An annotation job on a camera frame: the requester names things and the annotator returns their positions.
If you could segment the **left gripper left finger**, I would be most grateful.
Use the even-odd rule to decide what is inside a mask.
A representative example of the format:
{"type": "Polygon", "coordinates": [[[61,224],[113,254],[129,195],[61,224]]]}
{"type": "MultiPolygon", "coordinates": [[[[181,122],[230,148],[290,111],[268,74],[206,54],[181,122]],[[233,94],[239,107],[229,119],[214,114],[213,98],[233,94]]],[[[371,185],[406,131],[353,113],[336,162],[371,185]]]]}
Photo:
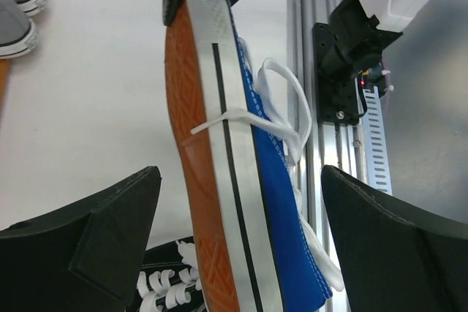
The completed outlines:
{"type": "Polygon", "coordinates": [[[146,167],[113,186],[1,231],[2,311],[124,311],[159,198],[146,167]]]}

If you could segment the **blue sneaker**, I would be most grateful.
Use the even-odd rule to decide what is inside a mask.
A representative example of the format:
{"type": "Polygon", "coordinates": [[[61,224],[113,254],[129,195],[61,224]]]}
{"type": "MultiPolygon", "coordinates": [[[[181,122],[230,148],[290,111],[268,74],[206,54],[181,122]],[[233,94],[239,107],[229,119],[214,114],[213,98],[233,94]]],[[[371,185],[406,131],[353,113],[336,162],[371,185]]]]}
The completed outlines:
{"type": "Polygon", "coordinates": [[[321,309],[344,282],[301,213],[312,117],[296,76],[272,59],[252,74],[228,0],[181,0],[165,79],[207,309],[321,309]]]}

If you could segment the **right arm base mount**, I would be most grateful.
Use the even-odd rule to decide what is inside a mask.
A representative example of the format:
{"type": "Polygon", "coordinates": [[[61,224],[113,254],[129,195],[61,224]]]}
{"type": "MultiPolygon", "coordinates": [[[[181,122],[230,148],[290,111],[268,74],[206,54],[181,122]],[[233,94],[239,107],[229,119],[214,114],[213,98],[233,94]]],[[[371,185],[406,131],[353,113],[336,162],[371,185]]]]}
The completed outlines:
{"type": "Polygon", "coordinates": [[[312,28],[314,73],[316,82],[317,121],[356,126],[360,121],[359,98],[355,79],[347,73],[327,75],[322,68],[325,57],[333,52],[334,38],[326,23],[312,28]]]}

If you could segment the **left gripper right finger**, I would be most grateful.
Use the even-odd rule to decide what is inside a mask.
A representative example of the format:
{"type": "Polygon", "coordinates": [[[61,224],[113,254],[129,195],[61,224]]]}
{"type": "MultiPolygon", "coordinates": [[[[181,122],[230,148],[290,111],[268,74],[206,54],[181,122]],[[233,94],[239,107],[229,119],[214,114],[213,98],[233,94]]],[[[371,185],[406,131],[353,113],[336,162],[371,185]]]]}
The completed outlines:
{"type": "Polygon", "coordinates": [[[467,225],[381,192],[335,166],[321,172],[352,311],[466,311],[467,225]]]}

